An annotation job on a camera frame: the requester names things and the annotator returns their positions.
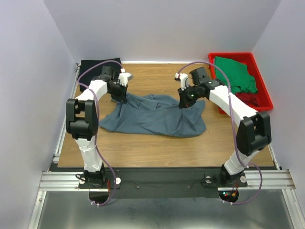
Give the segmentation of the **blue-grey t-shirt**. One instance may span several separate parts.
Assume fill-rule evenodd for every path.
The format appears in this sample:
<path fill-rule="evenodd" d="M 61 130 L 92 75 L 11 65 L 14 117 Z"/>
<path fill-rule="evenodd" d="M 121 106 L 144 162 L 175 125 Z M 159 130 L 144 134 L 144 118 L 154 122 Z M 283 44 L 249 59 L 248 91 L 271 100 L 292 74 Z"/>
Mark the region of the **blue-grey t-shirt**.
<path fill-rule="evenodd" d="M 127 102 L 117 103 L 99 126 L 109 132 L 196 137 L 206 130 L 202 118 L 204 108 L 204 101 L 180 109 L 179 101 L 169 95 L 127 94 Z"/>

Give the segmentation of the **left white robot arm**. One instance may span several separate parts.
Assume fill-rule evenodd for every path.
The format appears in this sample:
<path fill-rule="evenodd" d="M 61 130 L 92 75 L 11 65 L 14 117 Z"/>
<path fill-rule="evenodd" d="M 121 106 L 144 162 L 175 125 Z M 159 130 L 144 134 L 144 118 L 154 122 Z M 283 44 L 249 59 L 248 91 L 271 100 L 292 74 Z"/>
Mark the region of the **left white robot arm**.
<path fill-rule="evenodd" d="M 77 143 L 84 162 L 84 172 L 77 175 L 81 185 L 103 187 L 109 181 L 105 175 L 104 160 L 97 148 L 97 133 L 99 128 L 99 100 L 110 94 L 117 102 L 126 102 L 128 81 L 133 78 L 131 73 L 123 68 L 118 78 L 115 71 L 104 66 L 102 73 L 95 76 L 81 95 L 66 102 L 66 131 Z"/>

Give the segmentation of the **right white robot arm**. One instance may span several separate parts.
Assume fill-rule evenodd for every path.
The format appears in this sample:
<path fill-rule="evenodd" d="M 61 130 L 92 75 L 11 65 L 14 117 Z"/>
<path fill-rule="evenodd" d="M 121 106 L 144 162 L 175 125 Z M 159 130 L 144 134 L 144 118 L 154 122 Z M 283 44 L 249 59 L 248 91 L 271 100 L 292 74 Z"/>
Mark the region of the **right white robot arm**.
<path fill-rule="evenodd" d="M 205 68 L 197 68 L 189 74 L 176 73 L 179 107 L 189 108 L 199 98 L 207 98 L 227 113 L 233 123 L 234 152 L 221 166 L 222 184 L 235 182 L 248 167 L 252 158 L 271 143 L 270 116 L 259 112 L 232 94 L 219 79 L 204 76 Z"/>

